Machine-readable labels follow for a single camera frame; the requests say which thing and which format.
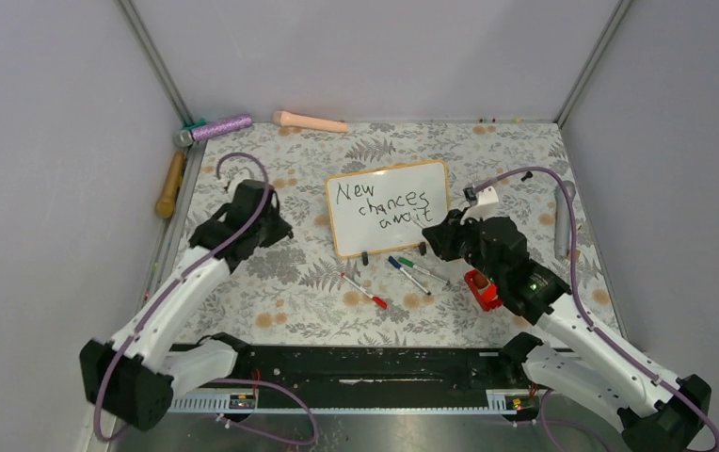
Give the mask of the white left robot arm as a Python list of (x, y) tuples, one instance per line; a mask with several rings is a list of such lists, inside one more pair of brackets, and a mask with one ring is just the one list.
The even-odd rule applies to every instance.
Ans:
[(168, 356), (187, 319), (242, 262), (293, 235), (269, 183), (245, 179), (227, 191), (231, 200), (195, 229), (148, 304), (110, 339), (91, 339), (79, 353), (87, 401), (129, 427), (154, 428), (174, 397), (213, 379), (239, 387), (251, 378), (250, 358), (221, 341)]

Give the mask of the yellow framed whiteboard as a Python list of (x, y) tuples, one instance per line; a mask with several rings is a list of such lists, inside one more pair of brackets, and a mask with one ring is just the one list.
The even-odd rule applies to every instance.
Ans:
[(325, 189), (341, 258), (416, 247), (423, 242), (422, 229), (411, 214), (426, 216), (432, 226), (450, 208), (448, 169), (441, 160), (335, 175)]

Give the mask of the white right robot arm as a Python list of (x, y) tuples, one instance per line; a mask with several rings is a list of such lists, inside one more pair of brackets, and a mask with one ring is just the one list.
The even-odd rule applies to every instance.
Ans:
[(632, 451), (684, 451), (707, 426), (710, 385), (697, 375), (679, 377), (600, 323), (564, 280), (531, 258), (510, 218), (464, 219), (452, 210), (423, 237), (440, 259), (464, 260), (496, 287), (507, 310), (581, 358), (569, 362), (522, 332), (501, 350), (509, 386), (531, 381), (559, 391), (606, 420)]

